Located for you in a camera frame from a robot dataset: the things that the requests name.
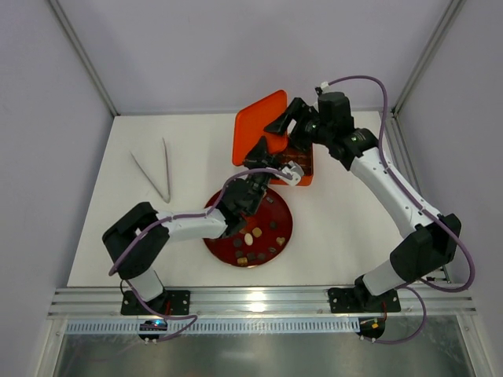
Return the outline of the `metal tongs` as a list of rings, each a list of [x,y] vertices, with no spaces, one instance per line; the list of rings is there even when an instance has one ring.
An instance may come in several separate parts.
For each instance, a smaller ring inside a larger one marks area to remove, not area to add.
[[[145,179],[165,203],[171,202],[171,184],[167,141],[145,141],[130,151],[130,155]]]

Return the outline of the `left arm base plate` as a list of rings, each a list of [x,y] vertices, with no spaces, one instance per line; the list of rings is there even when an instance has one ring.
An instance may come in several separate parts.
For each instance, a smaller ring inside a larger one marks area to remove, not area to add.
[[[189,314],[191,292],[188,290],[167,290],[153,300],[146,302],[146,309],[133,291],[123,293],[120,314],[123,316],[167,315],[187,316]]]

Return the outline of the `orange chocolate box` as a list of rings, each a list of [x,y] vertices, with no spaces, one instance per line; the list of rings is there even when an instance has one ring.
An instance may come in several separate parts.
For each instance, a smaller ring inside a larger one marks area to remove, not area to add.
[[[293,161],[302,168],[304,175],[300,180],[299,186],[309,186],[311,184],[314,176],[313,147],[310,147],[306,151],[301,151],[288,145],[286,149],[276,154],[275,157],[282,164]]]

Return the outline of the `orange box lid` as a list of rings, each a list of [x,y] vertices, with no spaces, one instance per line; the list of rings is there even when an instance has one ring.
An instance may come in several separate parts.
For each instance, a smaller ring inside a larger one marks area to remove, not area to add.
[[[288,136],[286,134],[270,134],[264,130],[286,110],[287,99],[287,93],[284,90],[277,90],[236,114],[232,152],[234,166],[244,164],[245,156],[255,147],[261,137],[266,138],[267,150],[270,154],[277,154],[287,148]]]

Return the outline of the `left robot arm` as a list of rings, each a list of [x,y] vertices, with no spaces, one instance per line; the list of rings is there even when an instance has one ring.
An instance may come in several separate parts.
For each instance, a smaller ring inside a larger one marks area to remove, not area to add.
[[[167,244],[229,238],[246,226],[247,217],[256,214],[280,164],[261,137],[244,165],[248,171],[230,178],[209,208],[163,214],[151,203],[141,202],[105,231],[102,242],[113,261],[109,274],[117,273],[128,283],[142,313],[169,313],[167,291],[152,267]]]

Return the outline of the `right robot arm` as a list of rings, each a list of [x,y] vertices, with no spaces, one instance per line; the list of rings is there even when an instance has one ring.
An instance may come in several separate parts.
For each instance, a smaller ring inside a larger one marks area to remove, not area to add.
[[[373,311],[397,287],[410,284],[453,260],[461,233],[455,214],[442,215],[428,204],[388,162],[379,141],[366,128],[357,128],[349,99],[341,92],[322,93],[316,107],[295,98],[264,128],[288,135],[306,151],[325,146],[329,155],[360,179],[389,213],[402,242],[387,261],[354,282],[350,297],[364,311]]]

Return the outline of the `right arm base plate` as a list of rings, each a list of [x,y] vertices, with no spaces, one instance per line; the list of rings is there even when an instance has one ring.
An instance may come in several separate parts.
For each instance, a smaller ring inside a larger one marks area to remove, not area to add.
[[[331,313],[399,313],[402,308],[396,290],[371,295],[364,287],[328,289]]]

